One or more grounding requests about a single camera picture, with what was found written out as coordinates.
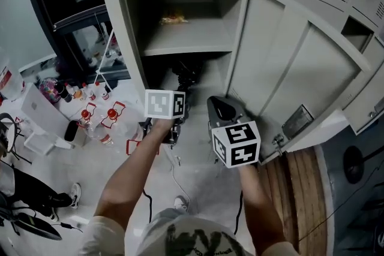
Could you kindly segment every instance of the person's right arm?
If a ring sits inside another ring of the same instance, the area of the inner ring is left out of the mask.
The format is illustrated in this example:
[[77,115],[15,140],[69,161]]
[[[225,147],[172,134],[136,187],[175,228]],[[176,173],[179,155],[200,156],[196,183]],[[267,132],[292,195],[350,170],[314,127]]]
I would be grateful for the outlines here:
[[267,196],[253,165],[239,168],[244,199],[245,220],[258,255],[270,246],[285,242],[283,224]]

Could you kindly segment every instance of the white wall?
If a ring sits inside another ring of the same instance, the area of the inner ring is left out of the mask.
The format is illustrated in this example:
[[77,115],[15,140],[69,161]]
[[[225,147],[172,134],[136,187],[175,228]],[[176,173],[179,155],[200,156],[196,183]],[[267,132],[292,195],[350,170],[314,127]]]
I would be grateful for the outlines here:
[[30,0],[0,0],[0,46],[18,69],[55,56]]

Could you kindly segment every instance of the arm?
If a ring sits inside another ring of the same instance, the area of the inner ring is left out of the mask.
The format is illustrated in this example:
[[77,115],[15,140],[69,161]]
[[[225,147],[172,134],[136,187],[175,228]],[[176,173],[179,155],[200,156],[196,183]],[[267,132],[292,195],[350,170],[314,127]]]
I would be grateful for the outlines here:
[[94,216],[105,216],[120,224],[124,231],[139,200],[149,170],[161,142],[172,127],[173,120],[158,120],[105,186]]
[[245,220],[258,255],[271,245],[286,241],[283,225],[253,165],[239,168]]

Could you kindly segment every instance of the person's left arm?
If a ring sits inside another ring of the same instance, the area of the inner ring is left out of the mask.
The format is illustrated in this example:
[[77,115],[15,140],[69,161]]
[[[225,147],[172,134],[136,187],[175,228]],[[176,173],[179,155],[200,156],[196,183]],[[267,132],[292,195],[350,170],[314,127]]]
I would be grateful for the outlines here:
[[117,222],[124,231],[139,200],[149,170],[161,142],[173,125],[173,120],[158,120],[107,182],[94,216],[104,216]]

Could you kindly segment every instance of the t-shirt sleeve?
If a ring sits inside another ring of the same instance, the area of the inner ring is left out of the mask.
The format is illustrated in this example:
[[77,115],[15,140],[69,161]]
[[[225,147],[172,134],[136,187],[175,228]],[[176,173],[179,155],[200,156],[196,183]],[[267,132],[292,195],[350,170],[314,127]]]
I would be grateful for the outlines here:
[[264,251],[262,256],[299,256],[289,242],[278,242]]
[[78,255],[124,255],[125,231],[117,222],[94,216],[84,230]]

